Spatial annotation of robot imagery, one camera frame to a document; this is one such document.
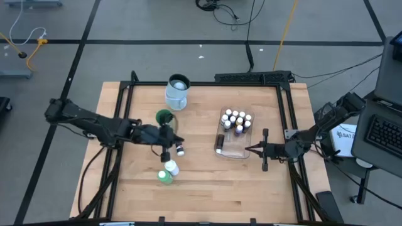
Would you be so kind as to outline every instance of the white bottle cap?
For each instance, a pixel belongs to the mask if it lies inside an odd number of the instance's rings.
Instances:
[[[237,118],[236,124],[243,124],[243,118]]]
[[[236,122],[236,117],[232,116],[231,117],[231,123],[234,123],[234,122]]]
[[[231,127],[231,122],[225,121],[224,128],[225,128],[225,129],[228,129],[228,128],[230,128],[230,127]]]
[[[228,118],[229,118],[229,117],[228,117],[227,115],[223,115],[223,116],[222,116],[222,121],[226,121],[226,120],[228,120]]]
[[[166,173],[165,173],[164,171],[159,171],[158,176],[159,176],[160,178],[165,178]]]
[[[236,127],[236,132],[237,132],[237,133],[241,133],[242,131],[243,131],[243,126],[238,125],[238,126]]]
[[[173,171],[177,167],[176,162],[174,160],[169,160],[165,162],[165,168],[168,171]]]
[[[249,128],[251,126],[251,122],[250,121],[246,121],[244,123],[244,128]]]

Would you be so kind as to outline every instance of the small bottle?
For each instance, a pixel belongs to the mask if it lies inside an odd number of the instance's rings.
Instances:
[[[234,117],[239,117],[239,112],[238,111],[236,111],[236,110],[234,110],[233,112],[232,112],[232,116],[234,116]]]
[[[250,126],[251,126],[251,122],[250,122],[250,121],[246,121],[246,122],[244,123],[244,126],[243,126],[243,133],[247,133],[247,131],[249,130]]]
[[[167,170],[159,171],[158,179],[166,185],[169,185],[173,182],[173,177],[169,172],[167,172]]]
[[[220,124],[223,126],[225,121],[228,119],[229,119],[229,117],[227,115],[223,115],[222,118],[220,119]]]
[[[246,115],[246,120],[247,120],[247,121],[251,121],[251,116],[250,116],[250,115]]]
[[[236,125],[237,126],[243,125],[243,118],[238,117],[237,120],[236,120]]]
[[[239,136],[240,134],[242,134],[242,132],[243,132],[243,126],[238,125],[238,126],[236,127],[236,129],[234,130],[234,135],[235,135],[235,136]]]
[[[222,148],[224,147],[224,141],[225,141],[225,135],[219,134],[216,137],[216,142],[215,142],[215,151],[218,154],[222,153]]]
[[[232,116],[231,119],[230,119],[230,122],[231,122],[231,128],[233,128],[234,123],[236,122],[236,117]]]
[[[225,112],[225,114],[226,114],[228,117],[232,116],[232,110],[227,109],[226,112]]]
[[[244,112],[239,113],[239,117],[244,118],[245,116],[246,116],[246,113],[244,113]]]
[[[231,128],[231,126],[232,126],[232,123],[228,120],[228,121],[225,121],[225,123],[224,123],[224,131],[225,132],[227,132],[227,131],[229,131],[229,129]]]
[[[169,171],[172,176],[176,176],[178,174],[178,166],[174,160],[165,162],[165,169]]]
[[[175,145],[176,145],[177,155],[178,156],[183,156],[184,155],[183,143],[177,142]]]

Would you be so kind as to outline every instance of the green bottle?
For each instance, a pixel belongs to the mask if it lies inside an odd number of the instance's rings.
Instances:
[[[167,170],[161,170],[158,173],[158,179],[166,184],[169,185],[173,182],[173,177],[171,176],[171,174],[167,171]]]

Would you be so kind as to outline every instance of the gray floor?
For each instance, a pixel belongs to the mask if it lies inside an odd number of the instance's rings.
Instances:
[[[222,0],[247,21],[251,1]],[[292,0],[267,0],[261,15],[251,25],[251,40],[280,40]],[[399,0],[370,0],[386,35],[402,30]],[[44,26],[49,39],[80,39],[94,0],[64,1],[58,9],[27,9],[14,31],[25,38],[32,28]],[[256,8],[262,1],[257,0]],[[7,34],[18,9],[9,9],[0,1],[0,31]],[[217,12],[222,20],[230,20]],[[95,17],[91,40],[244,40],[247,27],[231,31],[216,23],[210,13],[186,0],[102,0]],[[300,1],[287,40],[293,41],[381,41],[363,0]],[[0,48],[0,68],[25,69],[11,48]],[[31,80],[0,80],[0,96],[12,98],[14,110],[0,132],[0,225],[14,222],[26,186],[40,153],[48,124],[43,113],[48,100],[58,97],[78,45],[45,45],[34,57],[37,68]],[[35,45],[21,49],[31,53]],[[254,71],[272,70],[277,46],[252,46]],[[278,70],[291,70],[304,76],[332,72],[362,62],[382,47],[285,46]],[[349,91],[380,59],[354,68],[309,89],[314,110]],[[166,80],[173,73],[187,75],[193,81],[213,81],[215,73],[245,72],[248,62],[242,45],[86,45],[78,65],[69,97],[82,107],[95,110],[104,81],[129,79],[135,70],[140,80]],[[372,75],[355,91],[366,95],[375,86]],[[317,79],[298,79],[311,85]],[[28,209],[25,222],[67,219],[77,186],[87,141],[58,128],[43,172]],[[365,205],[355,205],[348,197],[356,185],[336,169],[327,168],[330,185],[344,220],[364,225],[397,225],[398,210],[372,195]],[[402,203],[402,180],[377,170],[369,187],[386,198]]]

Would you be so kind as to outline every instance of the vial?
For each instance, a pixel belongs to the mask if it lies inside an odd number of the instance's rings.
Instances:
[[[236,125],[237,126],[241,126],[241,125],[243,125],[243,118],[237,118],[237,120],[236,120]]]
[[[225,114],[226,114],[228,117],[232,116],[232,110],[227,109],[226,112],[225,112]]]
[[[251,126],[251,122],[250,122],[250,121],[246,121],[246,122],[244,123],[244,126],[243,126],[243,133],[247,133],[247,131],[249,130],[250,126]]]
[[[243,126],[238,125],[238,126],[236,127],[236,129],[234,130],[234,135],[235,135],[235,136],[238,136],[238,135],[242,134],[242,132],[243,132]]]
[[[224,141],[225,141],[225,135],[219,134],[216,137],[216,143],[215,143],[215,151],[218,154],[222,153],[222,148],[224,147]]]
[[[231,128],[231,126],[232,126],[232,124],[231,124],[231,122],[228,120],[228,121],[225,121],[225,123],[224,123],[224,131],[225,132],[227,132],[227,131],[229,131],[229,129]]]
[[[239,116],[239,112],[234,110],[233,113],[232,113],[232,116],[237,118]]]
[[[228,116],[227,115],[223,115],[222,118],[220,118],[220,124],[223,126],[225,121],[228,120]]]
[[[184,155],[184,148],[183,148],[183,144],[181,142],[177,142],[175,144],[176,146],[176,152],[178,156],[183,156]]]
[[[245,116],[246,116],[246,113],[244,113],[244,112],[239,113],[239,117],[244,118]]]
[[[236,122],[236,117],[232,116],[230,122],[231,122],[231,128],[233,128],[234,123]]]

